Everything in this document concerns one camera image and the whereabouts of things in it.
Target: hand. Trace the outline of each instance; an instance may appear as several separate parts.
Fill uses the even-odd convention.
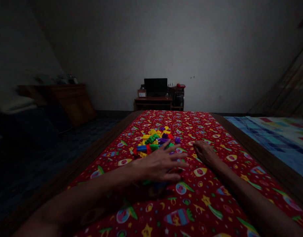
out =
[[[223,161],[218,157],[213,148],[204,141],[196,141],[194,149],[197,157],[207,166],[218,168],[223,164]]]
[[[169,145],[170,140],[164,143],[158,150],[154,151],[146,157],[135,160],[130,164],[134,165],[138,172],[140,172],[141,179],[148,179],[154,181],[179,181],[180,175],[177,173],[167,173],[169,169],[174,167],[187,168],[189,164],[176,161],[187,157],[187,153],[174,153],[169,155],[170,152],[180,147],[180,144],[169,147],[165,150],[165,147]]]

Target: cabinet drawer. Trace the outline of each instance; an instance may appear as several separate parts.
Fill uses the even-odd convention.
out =
[[[86,92],[84,89],[76,89],[76,90],[54,91],[53,93],[56,95],[58,99],[62,99],[62,98],[84,95]]]

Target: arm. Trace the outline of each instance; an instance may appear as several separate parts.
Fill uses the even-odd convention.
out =
[[[236,194],[249,218],[265,236],[303,236],[303,229],[255,188],[237,176],[205,142],[194,144],[197,156],[219,174]]]
[[[186,157],[186,153],[169,153],[180,145],[164,148],[166,142],[157,151],[145,158],[103,174],[89,182],[66,190],[45,203],[13,235],[21,236],[61,236],[65,224],[79,218],[103,195],[141,179],[155,181],[179,181],[179,174],[168,174],[173,167],[188,167],[176,159]]]

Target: blue blanket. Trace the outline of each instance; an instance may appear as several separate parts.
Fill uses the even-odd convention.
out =
[[[225,118],[303,176],[303,146],[259,126],[246,117]]]

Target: wooden bed frame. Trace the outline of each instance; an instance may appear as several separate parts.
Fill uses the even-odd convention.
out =
[[[0,223],[0,234],[12,235],[43,203],[62,192],[82,173],[143,111],[128,115],[102,138],[93,143],[80,157],[41,187],[12,214]],[[285,192],[303,209],[303,177],[272,155],[224,117],[211,115],[240,143],[247,152],[272,176]]]

